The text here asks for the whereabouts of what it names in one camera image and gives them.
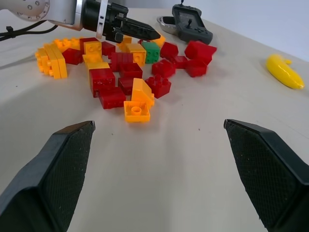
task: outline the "pile of lego bricks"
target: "pile of lego bricks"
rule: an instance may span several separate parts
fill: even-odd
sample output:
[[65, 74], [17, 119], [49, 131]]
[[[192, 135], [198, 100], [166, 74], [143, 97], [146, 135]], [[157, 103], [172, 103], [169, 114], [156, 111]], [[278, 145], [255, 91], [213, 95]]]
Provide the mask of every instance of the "pile of lego bricks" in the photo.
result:
[[[116, 46], [96, 38], [54, 40], [36, 53], [41, 72], [55, 79], [67, 78], [66, 64], [85, 63], [89, 86], [94, 98], [99, 98], [104, 109], [124, 107], [127, 122], [150, 121], [150, 109], [155, 98], [169, 93], [169, 78], [176, 69], [184, 69], [191, 77], [203, 76], [217, 48], [199, 41], [191, 41], [179, 56], [178, 47], [161, 36], [154, 41], [132, 43], [124, 36]], [[103, 60], [106, 56], [110, 62]], [[145, 81], [141, 67], [152, 64], [152, 75]], [[119, 72], [118, 85], [114, 72]]]

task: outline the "table surface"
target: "table surface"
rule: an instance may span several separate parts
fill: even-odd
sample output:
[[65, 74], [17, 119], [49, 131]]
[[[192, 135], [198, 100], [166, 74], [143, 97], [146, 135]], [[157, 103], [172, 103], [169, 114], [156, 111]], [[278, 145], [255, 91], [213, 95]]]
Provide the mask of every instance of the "table surface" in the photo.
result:
[[[1, 29], [7, 22], [16, 29], [28, 25], [1, 14], [7, 19], [0, 20]], [[161, 31], [156, 22], [161, 15], [171, 10], [130, 9], [128, 16]], [[275, 49], [205, 25], [214, 33], [211, 45], [218, 47], [207, 75], [191, 78], [177, 70], [170, 93], [156, 100], [145, 124], [126, 123], [123, 109], [103, 110], [91, 96], [83, 64], [68, 66], [64, 80], [39, 72], [33, 54], [43, 43], [93, 32], [58, 28], [1, 42], [0, 192], [53, 132], [94, 120], [70, 232], [266, 231], [240, 181], [223, 122], [232, 118], [274, 130], [309, 163], [309, 92], [289, 89], [267, 72], [265, 59]], [[163, 35], [182, 55], [186, 44]], [[308, 63], [284, 55], [309, 83]], [[150, 69], [143, 68], [144, 79]]]

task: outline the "toy banana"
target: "toy banana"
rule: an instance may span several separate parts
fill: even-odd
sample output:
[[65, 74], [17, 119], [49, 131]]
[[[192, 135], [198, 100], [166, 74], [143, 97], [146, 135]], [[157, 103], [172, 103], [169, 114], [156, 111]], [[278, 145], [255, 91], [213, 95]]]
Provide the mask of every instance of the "toy banana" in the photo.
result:
[[270, 55], [266, 60], [268, 71], [281, 83], [290, 88], [302, 89], [305, 87], [300, 75], [290, 68], [291, 60], [283, 59], [278, 54]]

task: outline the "black cable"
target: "black cable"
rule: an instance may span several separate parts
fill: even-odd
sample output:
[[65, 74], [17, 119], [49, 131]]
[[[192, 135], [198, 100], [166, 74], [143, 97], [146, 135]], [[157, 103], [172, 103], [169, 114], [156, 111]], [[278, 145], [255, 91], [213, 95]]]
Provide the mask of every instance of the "black cable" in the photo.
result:
[[58, 25], [54, 25], [52, 28], [48, 29], [48, 30], [43, 30], [43, 31], [13, 31], [13, 32], [9, 32], [10, 34], [7, 36], [3, 36], [0, 38], [0, 41], [4, 41], [4, 40], [8, 40], [11, 38], [14, 38], [16, 36], [20, 36], [20, 35], [38, 35], [38, 34], [46, 34], [46, 33], [50, 33], [51, 31], [55, 30], [58, 27]]
[[[40, 21], [40, 22], [37, 22], [37, 23], [35, 23], [35, 24], [32, 24], [32, 25], [30, 25], [30, 26], [28, 26], [28, 27], [26, 27], [26, 28], [22, 28], [22, 29], [19, 29], [19, 30], [14, 30], [13, 32], [24, 32], [24, 31], [28, 31], [28, 30], [31, 30], [31, 29], [33, 29], [33, 28], [36, 28], [37, 26], [39, 26], [39, 25], [41, 25], [42, 23], [45, 23], [45, 22], [46, 22], [46, 20]], [[11, 35], [11, 34], [12, 34], [12, 32], [0, 33], [0, 37], [2, 37], [2, 36], [7, 36], [7, 35]]]

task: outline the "green lego brick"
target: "green lego brick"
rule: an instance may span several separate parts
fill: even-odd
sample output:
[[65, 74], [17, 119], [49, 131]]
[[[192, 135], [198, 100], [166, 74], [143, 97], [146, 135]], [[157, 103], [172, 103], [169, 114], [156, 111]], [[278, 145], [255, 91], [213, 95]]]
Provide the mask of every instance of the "green lego brick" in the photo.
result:
[[146, 64], [153, 64], [159, 61], [160, 47], [154, 42], [142, 42], [141, 45], [147, 51]]

